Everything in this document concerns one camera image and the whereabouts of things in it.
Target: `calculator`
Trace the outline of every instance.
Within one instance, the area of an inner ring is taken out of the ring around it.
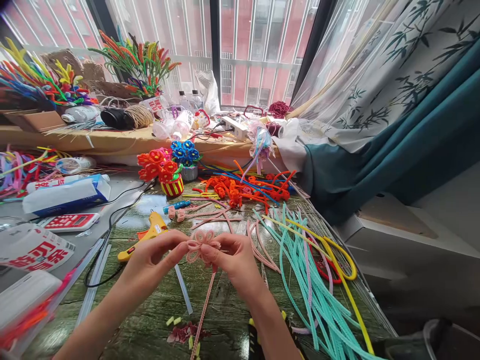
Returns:
[[[65,214],[47,217],[38,225],[52,233],[81,232],[90,229],[99,218],[97,213]]]

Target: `yellow glue gun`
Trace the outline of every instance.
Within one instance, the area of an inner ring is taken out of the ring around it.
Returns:
[[[146,231],[137,232],[138,242],[130,247],[128,250],[122,251],[118,254],[118,261],[120,262],[127,262],[130,260],[130,256],[135,251],[135,246],[143,241],[149,240],[157,237],[159,234],[168,231],[167,225],[162,217],[159,215],[158,212],[153,211],[150,216],[148,217],[148,221],[150,221],[150,228]]]

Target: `teal curtain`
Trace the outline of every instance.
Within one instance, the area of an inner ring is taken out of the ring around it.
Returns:
[[[480,42],[409,114],[358,153],[305,146],[301,184],[332,224],[379,192],[408,205],[480,161]]]

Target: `plastic bag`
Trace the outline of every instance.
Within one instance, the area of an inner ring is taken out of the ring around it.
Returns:
[[[195,71],[195,77],[198,81],[198,90],[202,95],[203,109],[208,115],[220,111],[219,88],[214,77],[213,71]]]

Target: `bottle cap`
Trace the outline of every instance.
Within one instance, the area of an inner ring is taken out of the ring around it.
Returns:
[[[75,118],[70,114],[63,114],[61,116],[61,119],[66,123],[74,123],[75,122]]]
[[[182,133],[180,131],[175,131],[171,135],[171,139],[172,141],[182,141]]]

